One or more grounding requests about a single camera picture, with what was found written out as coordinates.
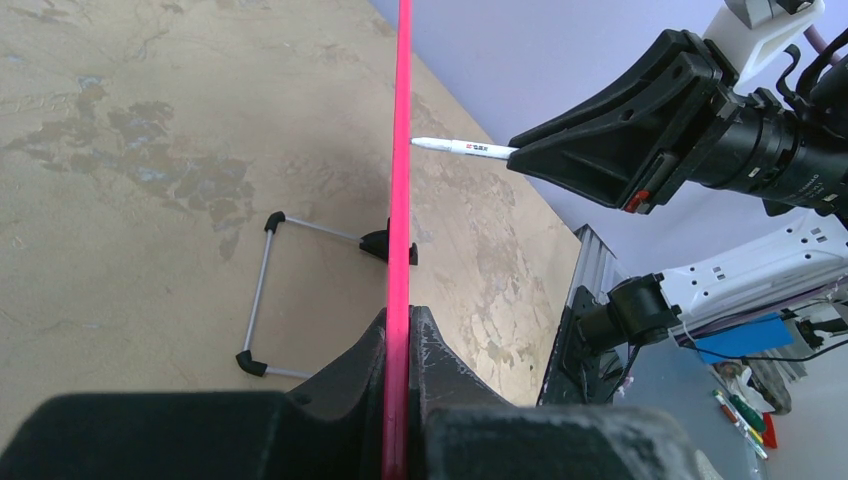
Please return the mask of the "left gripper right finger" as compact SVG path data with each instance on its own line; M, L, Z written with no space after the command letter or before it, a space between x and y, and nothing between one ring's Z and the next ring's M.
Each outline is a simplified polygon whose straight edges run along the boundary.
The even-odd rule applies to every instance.
M519 407L410 310L411 479L698 479L696 449L669 415L641 407Z

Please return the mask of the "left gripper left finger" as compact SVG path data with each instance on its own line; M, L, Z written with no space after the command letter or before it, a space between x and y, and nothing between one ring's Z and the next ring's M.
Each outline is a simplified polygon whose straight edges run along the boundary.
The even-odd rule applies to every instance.
M1 455L5 479L376 479L385 319L294 390L52 398Z

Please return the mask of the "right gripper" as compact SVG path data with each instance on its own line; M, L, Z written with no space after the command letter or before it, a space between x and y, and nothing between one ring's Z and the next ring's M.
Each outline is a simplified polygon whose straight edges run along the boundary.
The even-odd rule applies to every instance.
M647 215L694 178L739 116L738 80L715 42L665 30L606 88L514 136L507 167Z

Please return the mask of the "red-framed whiteboard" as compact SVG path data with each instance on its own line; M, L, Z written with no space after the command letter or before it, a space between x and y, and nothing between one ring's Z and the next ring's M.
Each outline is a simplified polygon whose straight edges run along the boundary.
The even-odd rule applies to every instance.
M417 1L416 54L497 143L588 99L629 68L664 29L704 31L717 1ZM687 183L651 214L607 209L543 181L535 189L570 229L591 226L629 274L700 261L794 219L762 203ZM713 379L694 352L643 350L626 405L674 415L726 479L840 479L847 474L847 352L814 361L798 406L778 424L780 446L757 463L711 398Z

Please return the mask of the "white marker pen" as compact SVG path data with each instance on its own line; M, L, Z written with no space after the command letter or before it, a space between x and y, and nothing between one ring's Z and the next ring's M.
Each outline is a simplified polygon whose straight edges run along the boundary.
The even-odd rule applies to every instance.
M456 139L441 139L433 137L416 137L410 139L410 144L419 148L446 152L457 155L508 160L517 148L508 146L471 142Z

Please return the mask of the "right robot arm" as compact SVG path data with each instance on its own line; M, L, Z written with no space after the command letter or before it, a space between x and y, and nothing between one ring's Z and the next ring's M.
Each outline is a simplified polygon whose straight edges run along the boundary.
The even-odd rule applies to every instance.
M787 53L794 86L740 95L714 41L666 30L601 92L511 139L510 170L610 209L646 215L694 185L716 194L647 236L645 276L571 311L570 352L725 324L846 272L847 64L822 53L800 68Z

